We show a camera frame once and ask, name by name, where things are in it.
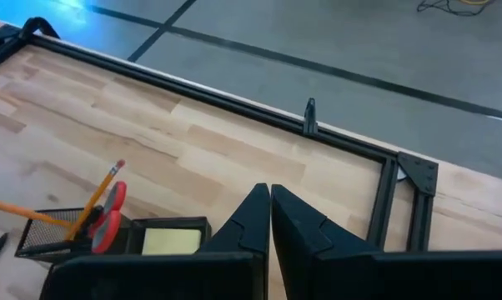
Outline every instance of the wooden workbench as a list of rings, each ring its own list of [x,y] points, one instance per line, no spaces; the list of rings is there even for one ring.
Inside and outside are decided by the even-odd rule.
[[[376,162],[41,48],[26,47],[0,66],[0,200],[81,207],[119,158],[127,161],[118,175],[128,184],[124,214],[205,215],[214,232],[255,183],[266,182],[364,238],[380,173]],[[502,180],[433,160],[429,247],[502,249]],[[387,251],[404,249],[411,198],[408,184],[398,183]],[[13,257],[25,222],[0,212],[0,235],[11,233],[0,256],[2,300],[37,299],[47,273]],[[283,299],[273,243],[271,252],[270,298]]]

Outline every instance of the scissors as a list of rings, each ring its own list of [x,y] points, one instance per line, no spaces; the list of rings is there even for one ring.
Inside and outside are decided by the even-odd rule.
[[[123,181],[114,183],[103,205],[103,211],[88,230],[88,235],[92,238],[92,253],[105,253],[112,245],[119,231],[121,223],[119,211],[125,202],[126,195],[127,184]]]

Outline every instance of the butcher block countertop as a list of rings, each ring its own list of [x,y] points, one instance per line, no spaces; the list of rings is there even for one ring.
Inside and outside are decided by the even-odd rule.
[[[420,156],[439,163],[429,248],[502,249],[502,180]],[[0,200],[82,207],[120,158],[125,215],[207,216],[214,233],[255,183],[280,183],[365,238],[381,167],[38,47],[0,65]],[[386,251],[404,250],[412,197],[408,183],[398,183]],[[26,221],[0,212],[0,236],[10,233],[0,255],[2,300],[38,299],[48,271],[13,257]],[[270,245],[269,297],[284,299]]]

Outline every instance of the floor tile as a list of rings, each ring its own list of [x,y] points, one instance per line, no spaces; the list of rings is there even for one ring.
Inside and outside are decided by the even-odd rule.
[[[185,2],[186,0],[91,0],[89,3],[101,8],[163,23]]]
[[[0,0],[0,20],[22,26],[36,16],[46,18],[62,39],[119,58],[127,58],[155,31],[49,0]]]
[[[197,1],[176,26],[502,110],[502,1],[478,17],[418,2]]]
[[[320,121],[502,178],[499,120],[168,33],[138,63],[299,115],[313,97]]]

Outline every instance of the sticky note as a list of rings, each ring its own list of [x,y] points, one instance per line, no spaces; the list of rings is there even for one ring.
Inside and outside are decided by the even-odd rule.
[[[200,243],[197,229],[146,228],[142,255],[192,254]]]

